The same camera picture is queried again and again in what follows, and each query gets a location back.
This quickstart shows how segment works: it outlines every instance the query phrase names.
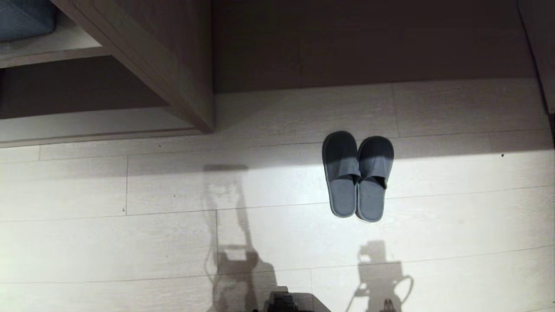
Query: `pair of slippers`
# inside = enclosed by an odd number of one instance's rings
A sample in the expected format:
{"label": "pair of slippers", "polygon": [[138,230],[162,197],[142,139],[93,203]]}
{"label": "pair of slippers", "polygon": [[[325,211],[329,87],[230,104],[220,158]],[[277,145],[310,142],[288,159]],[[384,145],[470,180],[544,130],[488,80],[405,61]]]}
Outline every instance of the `pair of slippers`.
{"label": "pair of slippers", "polygon": [[356,148],[346,131],[326,137],[322,159],[331,211],[338,217],[356,215],[376,222],[384,214],[385,190],[393,166],[393,145],[384,137],[371,137]]}

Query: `light wood floor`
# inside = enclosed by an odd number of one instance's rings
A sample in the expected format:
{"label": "light wood floor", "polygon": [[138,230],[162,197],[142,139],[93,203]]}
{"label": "light wood floor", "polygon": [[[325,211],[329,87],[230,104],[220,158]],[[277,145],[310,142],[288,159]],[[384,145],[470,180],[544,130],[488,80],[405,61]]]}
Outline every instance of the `light wood floor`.
{"label": "light wood floor", "polygon": [[[318,312],[555,311],[536,80],[216,102],[210,136],[0,150],[0,311],[250,312],[284,289]],[[393,142],[378,223],[330,211],[321,142],[340,129]]]}

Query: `slipper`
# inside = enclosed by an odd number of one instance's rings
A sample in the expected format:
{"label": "slipper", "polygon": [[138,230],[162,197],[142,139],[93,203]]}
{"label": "slipper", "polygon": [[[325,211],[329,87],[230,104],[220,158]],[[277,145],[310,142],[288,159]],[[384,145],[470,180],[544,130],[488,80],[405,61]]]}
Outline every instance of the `slipper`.
{"label": "slipper", "polygon": [[355,138],[349,132],[338,131],[326,137],[322,160],[330,194],[331,211],[346,218],[356,210],[356,183],[360,179]]}
{"label": "slipper", "polygon": [[376,222],[384,214],[385,190],[393,166],[393,145],[384,137],[371,137],[359,147],[359,201],[356,215]]}

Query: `wooden floor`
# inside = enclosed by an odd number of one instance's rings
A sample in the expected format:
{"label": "wooden floor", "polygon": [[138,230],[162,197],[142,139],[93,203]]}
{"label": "wooden floor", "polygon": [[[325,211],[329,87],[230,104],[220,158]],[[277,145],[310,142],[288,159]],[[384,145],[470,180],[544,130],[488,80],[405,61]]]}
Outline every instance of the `wooden floor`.
{"label": "wooden floor", "polygon": [[[317,312],[554,312],[538,88],[221,94],[214,135],[2,149],[0,311],[250,312],[287,289]],[[330,211],[321,142],[340,129],[393,142],[378,223]]]}

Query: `gray slipper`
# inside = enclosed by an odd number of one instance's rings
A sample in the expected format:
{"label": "gray slipper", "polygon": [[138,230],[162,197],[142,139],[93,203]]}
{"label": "gray slipper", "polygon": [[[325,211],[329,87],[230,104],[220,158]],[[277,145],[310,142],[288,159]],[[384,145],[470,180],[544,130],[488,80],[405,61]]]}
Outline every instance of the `gray slipper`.
{"label": "gray slipper", "polygon": [[346,218],[356,210],[356,183],[360,179],[355,138],[349,132],[338,131],[326,137],[322,159],[330,194],[331,211]]}
{"label": "gray slipper", "polygon": [[384,214],[385,190],[393,166],[393,145],[384,137],[371,137],[359,147],[359,202],[356,215],[376,222]]}

